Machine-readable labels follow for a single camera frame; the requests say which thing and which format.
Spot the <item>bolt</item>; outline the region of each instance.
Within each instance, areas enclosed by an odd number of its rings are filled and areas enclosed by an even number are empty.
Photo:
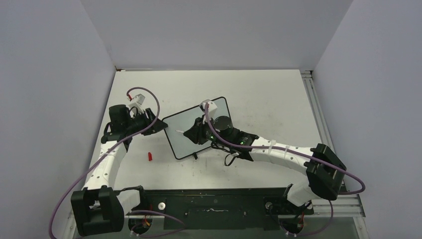
[[[270,206],[271,206],[271,205],[273,205],[271,202],[267,202],[267,203],[265,204],[265,208],[266,208],[266,209],[270,209]]]

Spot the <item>screw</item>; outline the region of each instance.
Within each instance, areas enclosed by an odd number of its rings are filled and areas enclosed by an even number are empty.
[[[158,209],[164,210],[165,208],[166,208],[166,204],[165,203],[159,203],[158,204]]]

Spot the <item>white wall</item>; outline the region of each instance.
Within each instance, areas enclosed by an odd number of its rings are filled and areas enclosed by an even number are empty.
[[[119,68],[313,69],[352,0],[82,0]]]
[[[47,238],[88,166],[114,68],[79,0],[0,2],[0,238]]]
[[[422,1],[355,0],[314,72],[373,239],[422,238],[421,43]]]

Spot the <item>white clip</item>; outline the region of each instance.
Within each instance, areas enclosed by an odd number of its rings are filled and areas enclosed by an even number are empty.
[[[267,154],[270,155],[271,153],[271,149],[273,148],[273,146],[276,144],[277,142],[273,139],[270,143],[270,147],[268,148]]]
[[[286,158],[286,154],[287,154],[287,149],[290,148],[290,145],[286,145],[286,148],[284,149],[284,158]]]

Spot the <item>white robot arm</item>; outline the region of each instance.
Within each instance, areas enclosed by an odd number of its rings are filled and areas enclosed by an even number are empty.
[[[246,133],[234,128],[231,119],[227,116],[212,119],[217,107],[212,101],[202,102],[200,106],[204,112],[206,104],[209,106],[209,119],[218,137],[205,123],[207,119],[203,115],[201,118],[197,118],[194,125],[183,133],[193,143],[204,144],[207,141],[212,141],[219,147],[229,150],[237,158],[278,164],[304,174],[307,176],[307,180],[289,185],[285,192],[285,199],[296,207],[300,207],[312,199],[335,200],[337,198],[344,174],[305,157],[312,156],[346,170],[344,164],[328,146],[318,144],[316,148],[294,147]],[[288,152],[289,148],[304,156]]]
[[[109,108],[110,122],[101,138],[99,159],[120,140],[139,132],[155,119],[150,108],[142,109],[144,97],[134,98],[131,110],[126,105],[116,105]],[[143,132],[143,135],[157,133],[167,127],[167,124],[157,119],[155,124]],[[73,192],[71,196],[72,209],[78,232],[81,236],[119,232],[123,228],[124,215],[140,204],[141,186],[114,190],[114,183],[120,163],[125,157],[132,139],[126,140],[107,154],[103,161],[88,175],[89,179],[81,191]]]

